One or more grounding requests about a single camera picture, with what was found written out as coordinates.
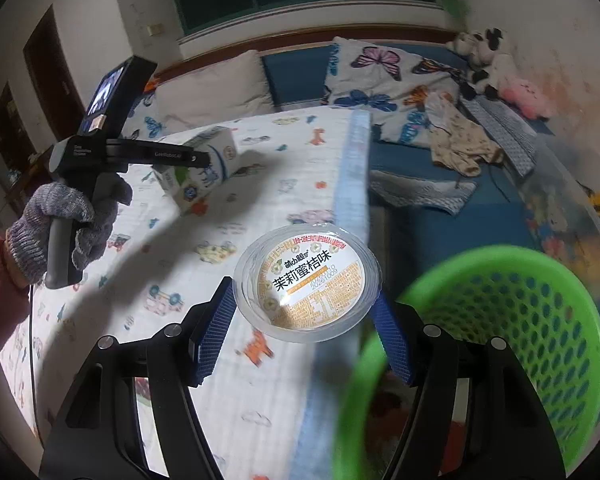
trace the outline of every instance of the butterfly pillow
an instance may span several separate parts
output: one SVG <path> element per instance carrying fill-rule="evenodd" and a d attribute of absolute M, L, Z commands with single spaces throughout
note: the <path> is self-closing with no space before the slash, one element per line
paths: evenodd
<path fill-rule="evenodd" d="M 136 99 L 122 127 L 122 136 L 125 139 L 159 140 L 170 133 L 173 132 L 165 128 L 158 103 L 155 101 L 155 90 Z"/>
<path fill-rule="evenodd" d="M 399 48 L 334 38 L 323 103 L 369 110 L 380 139 L 429 147 L 429 93 L 458 97 L 461 72 Z"/>

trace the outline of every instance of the black cable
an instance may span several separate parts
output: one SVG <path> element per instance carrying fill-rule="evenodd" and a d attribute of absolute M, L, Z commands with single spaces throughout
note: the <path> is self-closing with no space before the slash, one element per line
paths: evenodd
<path fill-rule="evenodd" d="M 504 199 L 507 202 L 511 202 L 511 200 L 509 199 L 509 197 L 507 196 L 507 194 L 502 190 L 502 188 L 500 186 L 498 186 L 498 184 L 496 183 L 496 179 L 493 177 L 493 173 L 491 173 L 491 165 L 487 164 L 487 171 L 489 172 L 489 176 L 491 177 L 491 181 L 493 182 L 493 185 L 496 187 L 496 189 L 500 192 L 500 194 L 504 197 Z"/>
<path fill-rule="evenodd" d="M 36 421 L 36 431 L 40 446 L 45 449 L 45 443 L 42 442 L 40 434 L 40 425 L 38 424 L 38 403 L 36 402 L 36 374 L 33 370 L 33 285 L 29 287 L 29 367 L 31 369 L 31 400 L 33 402 L 33 419 Z"/>

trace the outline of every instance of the white wall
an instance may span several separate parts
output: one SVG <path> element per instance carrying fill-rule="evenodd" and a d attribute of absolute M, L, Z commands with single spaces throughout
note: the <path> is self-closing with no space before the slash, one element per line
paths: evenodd
<path fill-rule="evenodd" d="M 549 126 L 600 153 L 600 2 L 468 0 L 470 30 L 501 27 L 517 44 L 522 75 L 555 102 Z"/>
<path fill-rule="evenodd" d="M 222 23 L 187 36 L 181 41 L 180 51 L 187 59 L 251 38 L 299 28 L 349 23 L 408 23 L 451 28 L 446 13 L 434 4 L 396 0 L 333 0 L 281 7 Z"/>
<path fill-rule="evenodd" d="M 0 94 L 11 92 L 34 147 L 44 150 L 55 137 L 40 107 L 22 49 L 53 5 L 62 50 L 83 104 L 102 75 L 131 55 L 117 0 L 7 0 L 0 9 Z M 0 171 L 4 163 L 0 158 Z"/>
<path fill-rule="evenodd" d="M 173 0 L 118 0 L 120 14 L 134 54 L 165 68 L 182 59 L 178 40 L 182 27 Z M 161 23 L 164 32 L 150 36 L 148 25 Z"/>

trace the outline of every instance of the gray knit glove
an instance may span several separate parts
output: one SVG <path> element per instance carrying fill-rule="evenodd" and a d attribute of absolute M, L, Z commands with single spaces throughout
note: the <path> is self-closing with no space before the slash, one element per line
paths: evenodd
<path fill-rule="evenodd" d="M 118 202 L 129 205 L 131 197 L 131 186 L 119 176 L 110 195 L 93 205 L 83 193 L 65 184 L 54 182 L 40 186 L 7 233 L 11 254 L 23 275 L 31 283 L 37 283 L 46 272 L 52 217 L 71 218 L 88 224 L 76 233 L 72 253 L 75 268 L 84 270 L 104 254 L 118 215 Z"/>

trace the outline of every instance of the wooden headboard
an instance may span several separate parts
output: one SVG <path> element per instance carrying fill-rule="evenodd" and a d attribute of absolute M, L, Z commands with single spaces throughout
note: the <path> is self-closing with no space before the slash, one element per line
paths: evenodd
<path fill-rule="evenodd" d="M 279 48 L 288 48 L 302 44 L 330 42 L 334 36 L 353 40 L 367 41 L 421 41 L 424 43 L 446 43 L 456 32 L 433 27 L 416 27 L 398 23 L 363 23 L 356 25 L 337 25 L 332 27 L 302 28 L 280 32 L 271 36 L 262 36 L 216 48 L 204 54 L 190 57 L 157 73 L 160 82 L 168 81 L 219 61 L 231 59 L 247 50 L 260 52 Z"/>

